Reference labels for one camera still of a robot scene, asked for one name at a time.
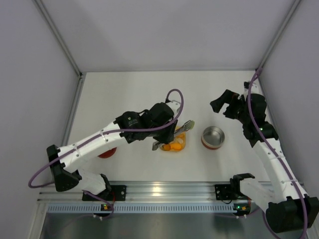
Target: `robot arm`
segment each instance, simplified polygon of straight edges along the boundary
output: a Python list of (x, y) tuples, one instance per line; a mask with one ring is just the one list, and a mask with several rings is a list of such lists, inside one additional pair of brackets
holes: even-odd
[(146, 137), (151, 136), (160, 143), (170, 143), (174, 139), (177, 120), (160, 130), (148, 129), (172, 121), (180, 107), (179, 102), (169, 101), (166, 104), (157, 103), (142, 113), (125, 112), (105, 128), (79, 142), (60, 148), (55, 145), (48, 147), (47, 155), (50, 162), (61, 158), (50, 166), (56, 190), (64, 192), (76, 187), (105, 199), (111, 191), (107, 177), (85, 171), (81, 169), (82, 165), (105, 151), (136, 140), (144, 140)]
[[(278, 153), (274, 155), (267, 144), (258, 134), (249, 115), (248, 93), (249, 83), (245, 83), (245, 93), (239, 95), (230, 90), (226, 90), (223, 95), (212, 101), (210, 105), (213, 111), (218, 113), (223, 104), (229, 104), (223, 113), (227, 118), (237, 119), (243, 125), (243, 133), (249, 140), (252, 148), (261, 159), (264, 168), (272, 182), (273, 191), (264, 188), (261, 183), (250, 174), (238, 174), (230, 179), (230, 190), (220, 191), (221, 194), (228, 194), (227, 199), (239, 199), (243, 197), (251, 198), (266, 214), (266, 219), (271, 229), (276, 232), (286, 232), (302, 229), (304, 224), (300, 197), (294, 184), (299, 188), (307, 207), (308, 228), (310, 228), (319, 212), (319, 200), (317, 197), (309, 197), (303, 187), (299, 184), (286, 158), (278, 140), (278, 135), (274, 127), (265, 121), (266, 101), (259, 94), (256, 84), (253, 84), (251, 105), (254, 119), (264, 137), (273, 149)], [(289, 178), (284, 166), (288, 169), (292, 178)]]

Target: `black mount bracket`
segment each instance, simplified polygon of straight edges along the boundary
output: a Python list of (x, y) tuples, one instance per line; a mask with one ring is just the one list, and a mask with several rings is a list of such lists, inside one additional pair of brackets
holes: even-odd
[[(60, 149), (51, 145), (46, 149), (46, 153), (49, 158), (49, 162), (53, 161), (58, 157), (58, 153)], [(63, 168), (65, 167), (64, 163), (56, 162), (50, 166), (51, 173), (54, 178), (54, 185), (57, 192), (65, 192), (74, 188), (79, 184), (79, 181), (82, 179), (78, 170), (73, 173), (69, 173), (65, 171)]]
[[(111, 185), (110, 191), (104, 190), (97, 196), (99, 198), (104, 199), (105, 201), (110, 201), (110, 202), (112, 202), (114, 198), (115, 198), (115, 201), (125, 201), (126, 185)], [(83, 193), (82, 201), (98, 201), (98, 200)]]
[(230, 184), (215, 184), (216, 200), (247, 199), (247, 197), (240, 192), (240, 181), (245, 178), (255, 178), (255, 176), (250, 173), (242, 173), (234, 175), (233, 178), (229, 179)]

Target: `metal bowl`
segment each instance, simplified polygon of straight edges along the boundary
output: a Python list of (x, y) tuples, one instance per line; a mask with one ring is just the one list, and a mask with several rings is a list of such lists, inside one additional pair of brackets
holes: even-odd
[(208, 149), (218, 149), (225, 141), (225, 133), (216, 126), (207, 127), (201, 135), (201, 142)]

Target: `white table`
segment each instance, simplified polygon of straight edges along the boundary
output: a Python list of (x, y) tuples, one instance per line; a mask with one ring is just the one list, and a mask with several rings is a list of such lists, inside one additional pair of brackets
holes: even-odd
[[(105, 174), (110, 181), (229, 181), (235, 174), (252, 173), (269, 181), (263, 165), (243, 135), (242, 124), (213, 112), (210, 102), (226, 90), (243, 93), (244, 81), (253, 71), (101, 72), (87, 73), (69, 143), (105, 127), (125, 111), (140, 112), (163, 102), (172, 88), (182, 91), (184, 110), (179, 124), (194, 120), (186, 135), (186, 147), (178, 153), (152, 151), (152, 138), (119, 147), (108, 158), (93, 158), (84, 168)], [(178, 100), (172, 93), (171, 100)], [(206, 149), (200, 141), (211, 125), (226, 135), (218, 150)]]

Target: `gray floor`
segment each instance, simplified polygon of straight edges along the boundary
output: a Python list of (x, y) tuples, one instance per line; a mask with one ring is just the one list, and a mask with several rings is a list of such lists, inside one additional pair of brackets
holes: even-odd
[[(86, 217), (68, 223), (77, 214), (47, 215), (42, 239), (273, 239), (261, 213), (247, 219), (227, 219), (213, 214), (115, 214), (100, 221)], [(280, 234), (297, 239), (301, 232)]]

